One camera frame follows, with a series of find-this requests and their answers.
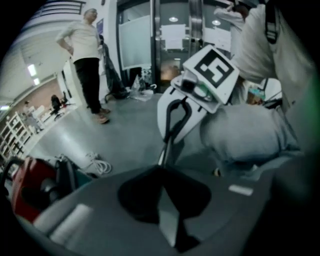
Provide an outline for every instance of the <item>glass wall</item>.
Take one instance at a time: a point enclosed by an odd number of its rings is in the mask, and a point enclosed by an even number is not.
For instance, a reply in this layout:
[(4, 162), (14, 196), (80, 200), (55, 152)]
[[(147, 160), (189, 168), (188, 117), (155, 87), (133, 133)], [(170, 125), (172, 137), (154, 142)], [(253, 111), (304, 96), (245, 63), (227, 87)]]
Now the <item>glass wall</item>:
[(183, 70), (182, 64), (189, 56), (188, 2), (160, 1), (160, 30), (160, 92), (163, 92), (170, 85), (172, 78), (180, 75)]
[(126, 85), (132, 86), (142, 73), (146, 74), (145, 82), (151, 84), (150, 2), (125, 9), (119, 16), (119, 51)]

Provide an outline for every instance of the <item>black pants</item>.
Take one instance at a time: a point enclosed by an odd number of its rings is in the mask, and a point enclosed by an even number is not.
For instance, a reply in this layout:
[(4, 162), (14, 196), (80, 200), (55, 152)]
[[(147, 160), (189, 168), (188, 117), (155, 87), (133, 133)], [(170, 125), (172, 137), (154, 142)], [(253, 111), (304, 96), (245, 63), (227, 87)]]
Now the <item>black pants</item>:
[(76, 74), (82, 85), (83, 96), (93, 114), (101, 109), (99, 102), (99, 59), (82, 58), (74, 62)]

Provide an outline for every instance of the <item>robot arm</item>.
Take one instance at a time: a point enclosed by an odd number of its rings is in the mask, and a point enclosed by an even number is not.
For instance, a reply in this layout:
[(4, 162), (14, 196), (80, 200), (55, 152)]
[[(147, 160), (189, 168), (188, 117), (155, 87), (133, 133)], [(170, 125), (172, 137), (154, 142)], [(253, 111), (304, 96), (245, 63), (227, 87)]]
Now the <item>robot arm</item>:
[[(227, 104), (239, 70), (212, 45), (198, 51), (184, 64), (157, 105), (157, 122), (164, 142), (181, 141), (209, 112)], [(171, 112), (182, 105), (184, 117), (170, 130)]]

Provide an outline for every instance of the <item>office chair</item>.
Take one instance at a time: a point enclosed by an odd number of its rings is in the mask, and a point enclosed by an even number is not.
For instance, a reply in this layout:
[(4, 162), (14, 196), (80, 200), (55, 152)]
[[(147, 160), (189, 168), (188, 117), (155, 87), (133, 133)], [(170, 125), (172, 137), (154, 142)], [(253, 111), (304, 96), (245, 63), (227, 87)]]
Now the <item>office chair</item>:
[(56, 95), (51, 96), (51, 104), (53, 107), (53, 111), (50, 114), (55, 115), (54, 121), (56, 121), (56, 119), (60, 118), (65, 113), (59, 113), (59, 110), (62, 108), (62, 104)]

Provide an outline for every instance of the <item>white label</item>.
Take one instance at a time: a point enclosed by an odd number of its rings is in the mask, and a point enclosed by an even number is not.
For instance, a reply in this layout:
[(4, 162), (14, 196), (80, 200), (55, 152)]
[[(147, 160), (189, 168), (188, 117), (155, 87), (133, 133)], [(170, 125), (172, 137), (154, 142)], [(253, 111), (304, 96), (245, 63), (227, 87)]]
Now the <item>white label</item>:
[(229, 187), (229, 190), (248, 197), (250, 197), (254, 192), (254, 189), (251, 187), (239, 186), (235, 184), (231, 185)]

